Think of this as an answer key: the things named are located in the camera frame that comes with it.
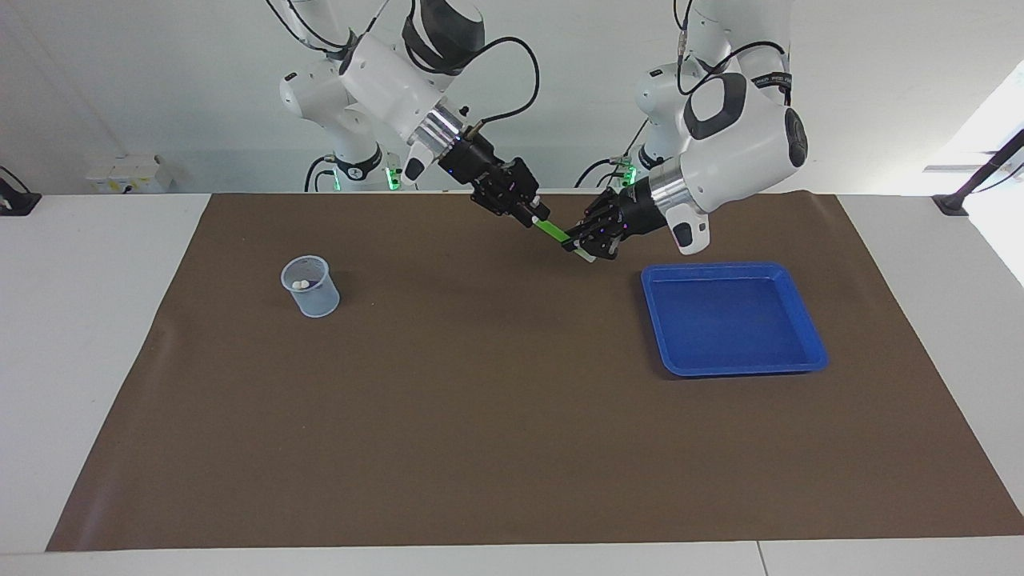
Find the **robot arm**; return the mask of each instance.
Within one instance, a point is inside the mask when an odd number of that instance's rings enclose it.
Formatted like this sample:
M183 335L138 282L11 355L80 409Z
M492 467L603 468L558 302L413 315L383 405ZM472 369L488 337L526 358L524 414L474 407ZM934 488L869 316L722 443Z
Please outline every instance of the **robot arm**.
M281 99L292 114L315 122L331 139L335 176L346 192L397 189L397 162L377 142L373 124L354 110L338 77L338 63L314 61L281 81Z
M326 4L323 0L276 1L285 2L296 18L312 14L317 4ZM334 22L329 6L316 9L321 13L314 16L315 22ZM299 24L312 34L308 26L311 18L304 19L305 24ZM312 36L301 40L322 48L316 44L323 42L322 35ZM550 215L537 194L540 186L529 168L520 158L505 162L496 156L494 146L479 134L479 126L467 125L467 109L453 112L443 93L482 47L483 19L467 0L415 0L401 46L387 45L369 32L357 38L350 36L343 48L327 53L326 64L303 73L308 79L289 75L282 83L282 97L294 113L328 130L339 159L360 159L355 171L348 164L342 173L362 174L373 169L373 162L380 162L380 149L376 140L371 141L365 119L348 108L358 102L411 147L402 169L403 183L413 184L437 163L460 183L472 186L474 202L495 214L511 214L529 228ZM334 78L326 78L335 66ZM316 80L317 71L327 74Z
M430 14L427 6L442 4L449 5L445 0L421 0L420 13ZM435 48L440 50L445 45L444 30L451 29L433 29L429 38ZM409 30L407 23L407 42ZM453 112L454 107L440 90L443 83L429 76L425 78L422 69L410 64L411 58L423 58L428 53L423 46L409 43L406 52L403 58L374 36L366 35L341 67L341 80L348 92L410 145L402 181L415 182L437 163L458 182L471 184L473 202L490 212L510 214L526 228L536 220L547 220L550 210L541 202L537 194L540 184L525 162L521 158L505 162L496 156L495 147L467 124L465 116ZM434 54L437 64L462 61L458 59L458 50L449 48L446 52L447 55L445 50ZM458 74L450 67L431 68L430 64L428 59L422 68Z
M787 46L791 5L792 0L696 0L690 27L720 34L733 51L752 42ZM721 51L702 38L703 28L697 30L702 31L695 35L701 49ZM711 242L708 214L803 166L807 135L786 104L788 58L766 44L743 50L737 59L737 71L726 68L729 63L716 66L721 60L710 67L697 63L711 71L686 90L678 115L685 150L621 193L605 191L567 231L563 247L612 259L623 240L668 227L679 250L695 254Z
M266 0L296 40L325 54L343 53L354 33L324 0Z

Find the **brown paper mat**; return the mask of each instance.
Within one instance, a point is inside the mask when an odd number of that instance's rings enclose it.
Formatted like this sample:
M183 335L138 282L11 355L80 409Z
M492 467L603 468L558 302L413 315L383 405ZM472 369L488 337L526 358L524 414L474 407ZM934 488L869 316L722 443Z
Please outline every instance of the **brown paper mat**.
M586 264L461 196L215 197L48 549L1024 533L835 198L714 227L687 261L787 266L826 371L672 377L639 279L667 233ZM305 253L326 320L278 280Z

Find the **blue tray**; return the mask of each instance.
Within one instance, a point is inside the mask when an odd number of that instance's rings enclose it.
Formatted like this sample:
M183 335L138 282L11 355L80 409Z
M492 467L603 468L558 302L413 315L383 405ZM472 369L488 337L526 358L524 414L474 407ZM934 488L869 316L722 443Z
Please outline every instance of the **blue tray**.
M828 365L790 273L771 262L657 265L644 293L677 376L816 372Z

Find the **plastic cup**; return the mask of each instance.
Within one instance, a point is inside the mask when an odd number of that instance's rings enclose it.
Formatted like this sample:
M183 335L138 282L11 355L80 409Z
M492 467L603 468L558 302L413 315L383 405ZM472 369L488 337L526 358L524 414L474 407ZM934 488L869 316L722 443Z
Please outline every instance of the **plastic cup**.
M296 288L296 282L309 282L308 288ZM324 318L338 307L341 294L331 280L331 269L319 256L299 256L281 272L281 284L299 310L309 318Z

